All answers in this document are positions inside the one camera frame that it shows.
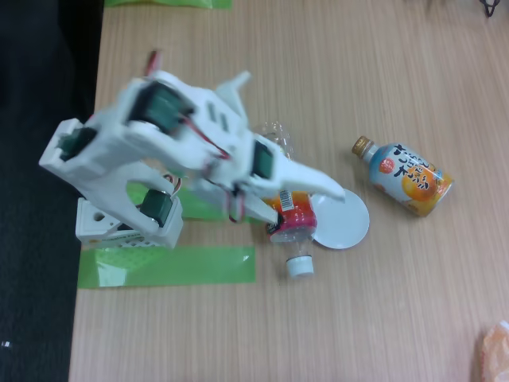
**wooden table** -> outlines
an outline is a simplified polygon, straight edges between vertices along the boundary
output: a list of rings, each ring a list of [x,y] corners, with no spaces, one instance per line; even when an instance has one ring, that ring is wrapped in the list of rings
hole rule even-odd
[[[106,9],[97,108],[153,48],[201,87],[247,69],[252,124],[286,123],[302,162],[362,197],[370,231],[315,247],[315,277],[290,282],[261,227],[187,224],[182,244],[256,244],[257,283],[78,290],[70,380],[479,380],[483,335],[509,318],[509,17],[460,0],[234,3]],[[455,188],[412,217],[368,185],[362,134],[408,143]]]

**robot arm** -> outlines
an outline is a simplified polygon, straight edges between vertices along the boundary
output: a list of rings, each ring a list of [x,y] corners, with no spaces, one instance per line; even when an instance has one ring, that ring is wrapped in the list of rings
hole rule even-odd
[[[329,176],[291,162],[275,143],[249,130],[239,97],[248,79],[242,73],[215,92],[163,71],[133,80],[115,104],[84,125],[63,121],[39,163],[96,208],[169,247],[176,244],[165,240],[169,230],[181,230],[181,205],[171,183],[142,164],[144,158],[186,173],[191,190],[221,207],[234,209],[242,194],[246,214],[268,223],[276,223],[278,214],[262,198],[281,189],[343,200],[343,189]],[[130,202],[129,181],[153,190],[148,207],[138,210]]]

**plastic bottle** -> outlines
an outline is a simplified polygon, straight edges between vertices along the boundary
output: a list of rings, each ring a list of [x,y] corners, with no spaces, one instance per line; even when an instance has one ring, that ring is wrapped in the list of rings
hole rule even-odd
[[[313,239],[308,237],[300,242],[285,244],[290,249],[286,269],[292,279],[303,279],[313,275],[312,242]]]
[[[288,159],[295,159],[289,134],[280,123],[265,123],[254,129],[264,138],[277,143]],[[268,224],[267,234],[273,243],[284,243],[289,252],[286,268],[292,279],[313,274],[311,235],[317,230],[317,217],[309,195],[302,191],[282,190],[278,197],[264,200],[282,216],[281,224]]]
[[[255,131],[277,143],[288,159],[295,159],[289,134],[280,123],[265,123],[255,128]],[[281,224],[267,225],[267,234],[273,243],[303,241],[316,231],[317,217],[307,193],[282,190],[279,196],[264,201],[283,216]]]
[[[447,173],[402,143],[378,147],[362,136],[352,147],[352,153],[368,163],[369,180],[375,188],[419,216],[428,215],[454,182]]]

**white plate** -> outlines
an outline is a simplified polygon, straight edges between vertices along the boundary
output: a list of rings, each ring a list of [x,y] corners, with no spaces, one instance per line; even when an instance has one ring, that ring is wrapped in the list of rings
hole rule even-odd
[[[352,191],[346,189],[344,192],[344,203],[323,195],[311,197],[317,215],[317,230],[313,238],[332,249],[353,247],[369,229],[369,212],[364,202]]]

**clear plastic bottle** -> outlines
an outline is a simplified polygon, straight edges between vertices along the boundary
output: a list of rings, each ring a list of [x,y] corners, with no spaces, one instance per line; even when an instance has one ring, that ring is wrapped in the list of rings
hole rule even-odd
[[[264,123],[254,132],[277,143],[288,159],[295,160],[289,134],[280,123]],[[311,258],[312,234],[317,230],[317,217],[306,192],[282,190],[278,197],[264,200],[283,216],[280,224],[268,224],[267,234],[273,243],[284,243],[288,253],[286,268],[292,279],[313,274]]]
[[[255,132],[277,143],[288,159],[295,160],[289,134],[280,123],[265,123]],[[317,229],[317,217],[311,206],[309,195],[302,191],[282,190],[272,199],[264,200],[283,216],[281,224],[268,224],[267,234],[273,243],[289,243],[309,238]]]

